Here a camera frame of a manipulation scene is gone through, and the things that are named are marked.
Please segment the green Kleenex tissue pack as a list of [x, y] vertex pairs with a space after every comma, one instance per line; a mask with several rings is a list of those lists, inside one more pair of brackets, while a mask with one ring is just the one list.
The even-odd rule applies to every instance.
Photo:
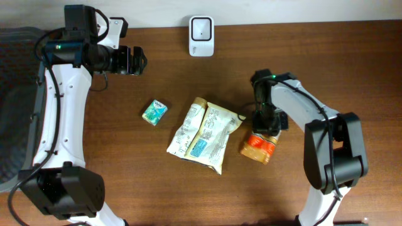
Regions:
[[159, 123], [165, 112], [168, 110], [167, 106], [158, 100], [152, 101], [152, 103], [146, 108], [142, 114], [142, 118], [155, 126]]

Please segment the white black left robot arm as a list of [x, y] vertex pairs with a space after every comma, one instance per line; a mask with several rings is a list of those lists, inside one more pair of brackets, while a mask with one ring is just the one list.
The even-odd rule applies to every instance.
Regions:
[[85, 167], [85, 103], [96, 73], [142, 74], [143, 49], [120, 44], [128, 22], [83, 4], [64, 7], [65, 25], [34, 46], [45, 77], [45, 111], [32, 167], [17, 189], [44, 215], [69, 225], [126, 225], [105, 202], [101, 175]]

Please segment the white tube gold cap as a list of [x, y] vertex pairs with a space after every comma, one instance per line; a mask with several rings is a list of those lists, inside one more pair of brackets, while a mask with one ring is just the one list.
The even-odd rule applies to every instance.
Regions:
[[207, 108], [207, 101], [196, 97], [191, 104], [183, 124], [176, 131], [166, 152], [183, 158], [195, 138]]

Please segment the cream snack bag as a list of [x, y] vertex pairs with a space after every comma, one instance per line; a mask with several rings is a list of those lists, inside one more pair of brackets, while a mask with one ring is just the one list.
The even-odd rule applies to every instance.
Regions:
[[209, 167], [221, 175], [229, 136], [245, 119], [246, 116], [208, 102], [200, 128], [183, 158]]

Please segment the orange noodle packet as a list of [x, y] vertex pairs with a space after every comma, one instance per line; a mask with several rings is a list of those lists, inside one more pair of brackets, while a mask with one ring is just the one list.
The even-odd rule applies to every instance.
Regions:
[[252, 132], [240, 153], [245, 157], [267, 165], [276, 149], [280, 134], [279, 132], [276, 136], [268, 136]]

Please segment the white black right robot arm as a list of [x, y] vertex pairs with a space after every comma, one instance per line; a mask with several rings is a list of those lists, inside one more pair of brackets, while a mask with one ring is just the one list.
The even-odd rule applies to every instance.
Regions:
[[295, 225], [333, 225], [346, 194], [368, 173], [360, 118], [327, 107], [290, 72], [258, 70], [251, 85], [253, 132], [276, 137], [292, 119], [304, 133], [303, 169], [310, 190]]

